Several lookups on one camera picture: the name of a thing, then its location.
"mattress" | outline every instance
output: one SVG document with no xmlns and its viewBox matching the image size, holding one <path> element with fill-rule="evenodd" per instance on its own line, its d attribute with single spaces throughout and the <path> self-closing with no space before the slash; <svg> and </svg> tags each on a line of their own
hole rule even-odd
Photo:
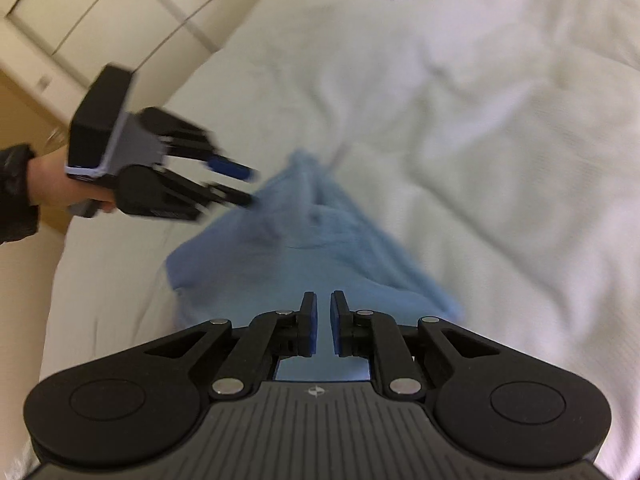
<svg viewBox="0 0 640 480">
<path fill-rule="evenodd" d="M 263 0 L 168 108 L 259 170 L 304 148 L 465 308 L 593 381 L 640 465 L 640 0 Z M 170 166 L 204 182 L 195 162 Z M 170 332 L 198 224 L 74 219 L 42 377 Z"/>
</svg>

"bed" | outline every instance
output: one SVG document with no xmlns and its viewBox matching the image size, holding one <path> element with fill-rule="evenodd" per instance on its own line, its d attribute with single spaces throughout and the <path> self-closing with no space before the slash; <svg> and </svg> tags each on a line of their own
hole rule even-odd
<svg viewBox="0 0 640 480">
<path fill-rule="evenodd" d="M 607 396 L 598 457 L 640 475 L 640 0 L 263 0 L 167 108 L 256 168 L 297 148 L 475 332 Z M 199 181 L 193 162 L 171 168 Z M 41 377 L 164 335 L 199 224 L 74 219 Z"/>
</svg>

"folded garment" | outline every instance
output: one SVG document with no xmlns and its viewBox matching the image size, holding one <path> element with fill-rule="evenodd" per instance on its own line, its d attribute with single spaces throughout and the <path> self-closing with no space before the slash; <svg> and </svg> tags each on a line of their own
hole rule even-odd
<svg viewBox="0 0 640 480">
<path fill-rule="evenodd" d="M 311 359 L 289 358 L 280 380 L 369 378 L 361 358 L 334 355 L 330 295 L 343 290 L 351 310 L 386 312 L 400 324 L 421 316 L 455 321 L 460 307 L 367 219 L 320 164 L 296 152 L 289 166 L 255 195 L 176 249 L 167 259 L 178 294 L 180 328 L 223 317 L 245 326 L 271 310 L 297 310 L 318 295 L 318 347 Z"/>
</svg>

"crosshair logo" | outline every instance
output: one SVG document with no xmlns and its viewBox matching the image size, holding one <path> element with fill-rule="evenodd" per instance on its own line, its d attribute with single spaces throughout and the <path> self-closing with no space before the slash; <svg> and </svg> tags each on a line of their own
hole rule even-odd
<svg viewBox="0 0 640 480">
<path fill-rule="evenodd" d="M 306 391 L 309 395 L 313 395 L 316 399 L 321 395 L 324 395 L 324 388 L 315 384 Z"/>
</svg>

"black sleeve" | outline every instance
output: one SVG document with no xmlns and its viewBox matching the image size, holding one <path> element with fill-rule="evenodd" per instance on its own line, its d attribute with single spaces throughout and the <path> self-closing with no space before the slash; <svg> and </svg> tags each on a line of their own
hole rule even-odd
<svg viewBox="0 0 640 480">
<path fill-rule="evenodd" d="M 0 151 L 0 244 L 38 230 L 38 207 L 29 204 L 27 190 L 27 163 L 33 157 L 27 144 Z"/>
</svg>

